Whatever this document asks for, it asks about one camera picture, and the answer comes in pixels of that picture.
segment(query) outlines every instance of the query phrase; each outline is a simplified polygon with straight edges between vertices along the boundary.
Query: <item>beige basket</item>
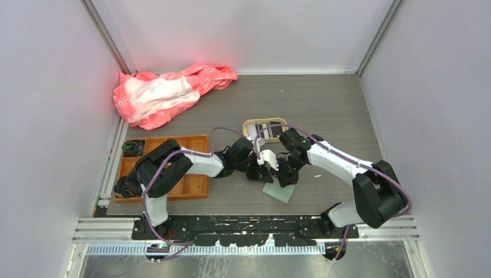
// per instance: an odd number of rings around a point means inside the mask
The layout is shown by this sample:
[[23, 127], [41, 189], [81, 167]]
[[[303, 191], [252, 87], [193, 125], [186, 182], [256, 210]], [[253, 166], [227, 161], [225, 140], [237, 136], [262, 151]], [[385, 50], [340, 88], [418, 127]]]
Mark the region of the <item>beige basket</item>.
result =
[[[250, 126], [250, 125], [262, 125], [262, 124], [269, 123], [269, 122], [279, 122], [279, 123], [282, 123], [284, 125], [287, 124], [287, 121], [282, 119], [282, 118], [247, 120], [242, 125], [242, 132], [244, 133], [245, 136], [249, 136], [249, 132], [247, 131], [248, 126]], [[283, 132], [285, 132], [288, 128], [286, 126], [282, 126], [281, 129]], [[280, 139], [279, 138], [268, 138], [268, 139], [264, 139], [264, 142], [265, 143], [277, 143], [277, 142], [280, 142]]]

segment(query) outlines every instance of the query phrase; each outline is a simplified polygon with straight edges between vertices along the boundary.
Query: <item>green sponge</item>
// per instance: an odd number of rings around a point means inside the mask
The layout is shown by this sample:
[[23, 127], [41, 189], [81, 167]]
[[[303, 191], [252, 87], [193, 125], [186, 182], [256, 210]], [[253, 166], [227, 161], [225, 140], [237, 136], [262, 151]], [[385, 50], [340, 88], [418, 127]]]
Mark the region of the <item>green sponge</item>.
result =
[[280, 186], [280, 181], [277, 178], [273, 177], [273, 183], [271, 184], [267, 182], [262, 189], [262, 192], [277, 199], [278, 201], [287, 204], [294, 190], [294, 185], [287, 185], [282, 188]]

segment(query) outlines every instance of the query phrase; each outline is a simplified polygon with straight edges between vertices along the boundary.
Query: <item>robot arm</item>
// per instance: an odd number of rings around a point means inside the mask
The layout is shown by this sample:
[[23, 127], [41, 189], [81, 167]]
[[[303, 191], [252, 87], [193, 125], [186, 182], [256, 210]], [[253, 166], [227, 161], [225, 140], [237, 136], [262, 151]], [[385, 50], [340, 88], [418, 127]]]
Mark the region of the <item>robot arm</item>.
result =
[[[359, 160], [337, 150], [319, 136], [314, 138], [327, 149], [341, 153], [360, 164], [372, 165], [397, 180], [387, 162], [381, 160], [373, 164]], [[145, 207], [151, 216], [152, 225], [158, 226], [167, 220], [167, 193], [185, 174], [223, 178], [234, 171], [241, 171], [246, 172], [247, 178], [253, 181], [272, 182], [272, 176], [275, 176], [279, 179], [280, 186], [285, 187], [296, 184], [299, 170], [306, 164], [323, 168], [353, 186], [354, 201], [338, 203], [321, 214], [326, 230], [363, 222], [378, 228], [407, 205], [405, 196], [385, 179], [341, 159], [311, 139], [300, 136], [296, 130], [289, 129], [282, 133], [280, 141], [289, 154], [278, 160], [269, 150], [261, 152], [258, 157], [252, 142], [246, 138], [241, 138], [231, 147], [213, 154], [191, 152], [174, 140], [166, 141], [140, 159], [135, 166], [141, 189], [145, 190], [162, 160], [175, 151], [184, 151], [169, 160], [169, 166], [159, 174], [148, 191]]]

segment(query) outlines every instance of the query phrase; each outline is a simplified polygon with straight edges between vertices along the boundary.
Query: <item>wooden box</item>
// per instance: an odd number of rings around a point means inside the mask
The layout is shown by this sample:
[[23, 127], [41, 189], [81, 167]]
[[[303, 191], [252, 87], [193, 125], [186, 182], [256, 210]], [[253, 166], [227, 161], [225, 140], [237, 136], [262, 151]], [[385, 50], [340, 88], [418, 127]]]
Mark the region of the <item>wooden box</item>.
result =
[[[172, 136], [172, 137], [156, 137], [156, 138], [138, 138], [133, 140], [143, 140], [145, 142], [145, 151], [143, 156], [154, 150], [168, 139], [175, 139], [180, 146], [193, 151], [208, 152], [208, 135], [196, 136]], [[136, 162], [142, 156], [123, 157], [119, 164], [118, 179], [124, 175], [128, 175]], [[206, 175], [185, 175], [168, 193], [167, 200], [188, 200], [188, 199], [205, 199], [208, 197], [208, 177]], [[141, 202], [141, 197], [121, 198], [114, 195], [114, 201], [118, 203], [138, 203]]]

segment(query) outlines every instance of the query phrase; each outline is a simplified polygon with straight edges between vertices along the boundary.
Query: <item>white bracket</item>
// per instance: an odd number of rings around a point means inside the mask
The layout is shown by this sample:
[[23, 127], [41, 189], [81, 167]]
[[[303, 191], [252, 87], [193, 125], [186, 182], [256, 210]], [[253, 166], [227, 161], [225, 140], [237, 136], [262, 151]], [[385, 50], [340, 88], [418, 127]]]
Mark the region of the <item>white bracket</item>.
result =
[[276, 154], [270, 149], [265, 149], [259, 154], [258, 164], [263, 165], [265, 162], [267, 162], [271, 168], [278, 171], [278, 160], [276, 160]]

